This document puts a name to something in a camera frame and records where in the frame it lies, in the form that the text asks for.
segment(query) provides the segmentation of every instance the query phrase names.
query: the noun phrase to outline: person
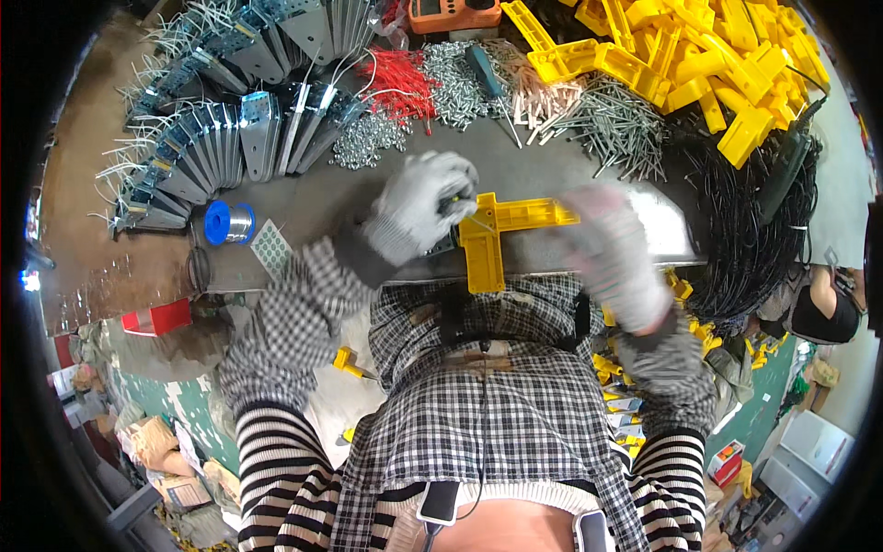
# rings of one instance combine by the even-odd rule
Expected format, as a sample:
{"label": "person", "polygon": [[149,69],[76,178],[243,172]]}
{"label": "person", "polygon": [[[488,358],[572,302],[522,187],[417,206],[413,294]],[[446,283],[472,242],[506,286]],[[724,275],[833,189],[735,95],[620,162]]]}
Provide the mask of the person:
{"label": "person", "polygon": [[[476,295],[381,287],[474,214],[478,181],[455,153],[409,157],[364,222],[295,253],[251,312],[220,365],[237,420],[240,550],[701,548],[712,376],[616,188],[562,197],[581,223],[554,243],[578,276],[508,277],[506,291]],[[341,320],[369,301],[388,399],[334,469],[302,411]],[[592,368],[600,303],[643,394],[634,462]]]}
{"label": "person", "polygon": [[815,344],[842,344],[856,335],[866,310],[863,270],[795,265],[749,328],[777,339],[788,332]]}

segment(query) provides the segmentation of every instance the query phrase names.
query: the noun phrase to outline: blue screwdriver handle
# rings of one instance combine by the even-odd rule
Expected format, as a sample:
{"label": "blue screwdriver handle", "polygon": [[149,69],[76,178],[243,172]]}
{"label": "blue screwdriver handle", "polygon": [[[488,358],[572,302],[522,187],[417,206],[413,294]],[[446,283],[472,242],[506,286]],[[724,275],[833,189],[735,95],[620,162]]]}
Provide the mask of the blue screwdriver handle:
{"label": "blue screwdriver handle", "polygon": [[491,68],[491,60],[487,58],[487,53],[478,44],[473,44],[466,49],[466,63],[478,75],[479,81],[492,98],[503,96],[502,87]]}

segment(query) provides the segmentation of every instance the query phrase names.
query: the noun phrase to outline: gloved hand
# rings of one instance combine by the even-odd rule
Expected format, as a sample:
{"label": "gloved hand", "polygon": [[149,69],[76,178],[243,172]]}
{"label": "gloved hand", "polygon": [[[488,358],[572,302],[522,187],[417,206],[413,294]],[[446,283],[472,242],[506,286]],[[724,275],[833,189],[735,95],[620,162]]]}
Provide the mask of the gloved hand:
{"label": "gloved hand", "polygon": [[475,213],[478,182],[475,166],[454,152],[409,155],[372,205],[362,234],[374,251],[400,267]]}
{"label": "gloved hand", "polygon": [[581,273],[592,298],[608,305],[622,329],[652,333],[671,308],[672,292],[653,267],[644,225],[625,193],[587,185],[566,192],[561,201],[581,220],[555,228],[565,262]]}

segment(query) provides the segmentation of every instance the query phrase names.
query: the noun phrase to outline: brown floor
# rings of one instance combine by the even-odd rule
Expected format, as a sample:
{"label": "brown floor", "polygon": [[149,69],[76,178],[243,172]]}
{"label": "brown floor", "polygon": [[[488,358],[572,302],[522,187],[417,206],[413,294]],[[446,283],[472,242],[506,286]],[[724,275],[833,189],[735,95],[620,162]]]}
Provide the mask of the brown floor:
{"label": "brown floor", "polygon": [[[101,152],[119,147],[124,106],[114,87],[134,79],[132,65],[152,46],[131,16],[116,16],[103,30],[74,83],[56,128],[42,197],[41,242],[56,263],[41,273],[43,311],[50,335],[191,294],[185,272],[187,236],[108,238],[104,214],[112,206],[94,189],[96,172],[109,166]],[[112,193],[100,185],[105,196]]]}

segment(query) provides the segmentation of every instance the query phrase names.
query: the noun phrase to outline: black and white checkered sleeve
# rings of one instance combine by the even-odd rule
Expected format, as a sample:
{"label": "black and white checkered sleeve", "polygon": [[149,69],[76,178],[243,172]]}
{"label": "black and white checkered sleeve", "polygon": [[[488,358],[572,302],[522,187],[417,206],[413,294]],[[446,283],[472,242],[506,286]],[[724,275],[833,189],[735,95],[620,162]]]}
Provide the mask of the black and white checkered sleeve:
{"label": "black and white checkered sleeve", "polygon": [[617,354],[642,392],[647,439],[681,428],[702,439],[711,433],[717,393],[711,370],[702,362],[702,343],[690,333],[681,308],[672,307],[653,336],[620,335]]}
{"label": "black and white checkered sleeve", "polygon": [[330,238],[295,252],[289,270],[264,292],[221,362],[221,388],[237,418],[271,402],[301,412],[313,370],[334,360],[341,321],[372,289],[335,257]]}

